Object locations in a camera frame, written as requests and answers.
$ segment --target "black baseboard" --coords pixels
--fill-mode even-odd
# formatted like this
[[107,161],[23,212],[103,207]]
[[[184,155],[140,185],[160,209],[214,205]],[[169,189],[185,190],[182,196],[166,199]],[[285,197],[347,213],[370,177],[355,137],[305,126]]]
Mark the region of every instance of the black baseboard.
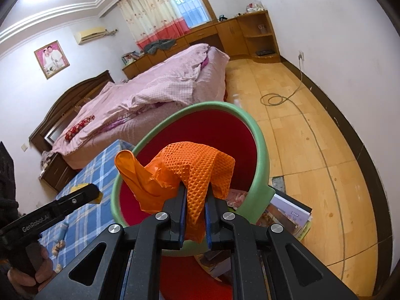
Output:
[[[300,70],[281,56],[281,62],[297,77],[300,79]],[[386,199],[385,191],[379,178],[377,169],[365,148],[363,142],[359,138],[355,129],[351,126],[349,121],[336,107],[336,105],[329,99],[329,97],[303,73],[303,83],[318,99],[318,101],[327,110],[337,127],[343,134],[351,151],[353,152],[361,172],[364,176],[365,183],[368,188],[369,196],[371,197],[373,212],[375,214],[377,241],[378,241],[378,262],[377,262],[377,275],[375,281],[375,288],[373,294],[376,295],[383,287],[383,284],[389,278],[392,264],[392,224],[389,214],[389,206]]]

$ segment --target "ceiling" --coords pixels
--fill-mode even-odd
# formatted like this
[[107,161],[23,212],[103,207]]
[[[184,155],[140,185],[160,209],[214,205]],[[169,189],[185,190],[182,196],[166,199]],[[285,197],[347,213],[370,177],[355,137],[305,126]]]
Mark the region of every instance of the ceiling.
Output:
[[118,0],[18,0],[0,26],[0,55],[29,37],[83,18],[101,17]]

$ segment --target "wooden floor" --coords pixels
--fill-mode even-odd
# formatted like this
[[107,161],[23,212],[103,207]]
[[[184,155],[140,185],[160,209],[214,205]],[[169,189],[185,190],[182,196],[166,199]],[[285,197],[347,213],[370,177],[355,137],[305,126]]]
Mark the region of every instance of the wooden floor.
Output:
[[284,176],[287,194],[313,208],[311,230],[303,244],[354,293],[370,296],[378,260],[375,217],[359,165],[339,129],[302,85],[291,100],[313,129],[326,166],[294,105],[260,103],[261,95],[289,96],[298,87],[300,81],[283,64],[230,61],[226,80],[228,101],[250,113],[264,134],[270,177]]

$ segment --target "red floral pillow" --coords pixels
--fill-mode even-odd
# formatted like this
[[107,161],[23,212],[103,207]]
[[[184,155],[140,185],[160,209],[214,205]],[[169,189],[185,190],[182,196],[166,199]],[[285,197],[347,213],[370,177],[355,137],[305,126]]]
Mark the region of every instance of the red floral pillow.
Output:
[[88,125],[91,121],[95,119],[95,115],[86,117],[85,119],[81,120],[78,124],[71,127],[67,133],[65,133],[65,140],[71,142],[73,137],[77,135],[81,129],[83,129],[86,125]]

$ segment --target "window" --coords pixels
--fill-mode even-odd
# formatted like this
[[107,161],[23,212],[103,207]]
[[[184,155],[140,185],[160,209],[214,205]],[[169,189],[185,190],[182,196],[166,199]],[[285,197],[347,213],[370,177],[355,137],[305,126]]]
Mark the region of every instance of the window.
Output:
[[175,0],[175,2],[189,28],[211,20],[202,0]]

